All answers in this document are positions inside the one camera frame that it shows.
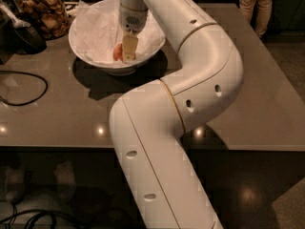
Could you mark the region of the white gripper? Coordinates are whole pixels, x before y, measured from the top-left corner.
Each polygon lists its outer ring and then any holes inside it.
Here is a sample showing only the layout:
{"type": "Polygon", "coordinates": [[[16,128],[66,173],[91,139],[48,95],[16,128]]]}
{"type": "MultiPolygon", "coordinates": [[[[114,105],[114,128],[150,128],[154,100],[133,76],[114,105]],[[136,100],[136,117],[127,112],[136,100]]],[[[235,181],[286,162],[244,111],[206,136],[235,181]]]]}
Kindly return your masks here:
{"type": "Polygon", "coordinates": [[[135,52],[138,45],[137,35],[141,33],[146,25],[148,8],[140,5],[138,8],[119,6],[119,25],[124,33],[122,40],[123,61],[135,59],[135,52]]]}

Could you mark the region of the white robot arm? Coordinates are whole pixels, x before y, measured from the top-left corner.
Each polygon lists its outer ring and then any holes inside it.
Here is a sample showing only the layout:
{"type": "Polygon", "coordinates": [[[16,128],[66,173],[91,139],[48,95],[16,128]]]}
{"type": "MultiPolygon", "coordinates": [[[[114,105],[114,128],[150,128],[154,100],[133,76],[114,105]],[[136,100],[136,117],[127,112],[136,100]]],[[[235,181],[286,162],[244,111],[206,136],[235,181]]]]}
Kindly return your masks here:
{"type": "Polygon", "coordinates": [[[113,104],[114,150],[147,229],[223,229],[179,138],[225,111],[243,81],[234,42],[192,0],[120,0],[125,31],[150,11],[181,69],[113,104]]]}

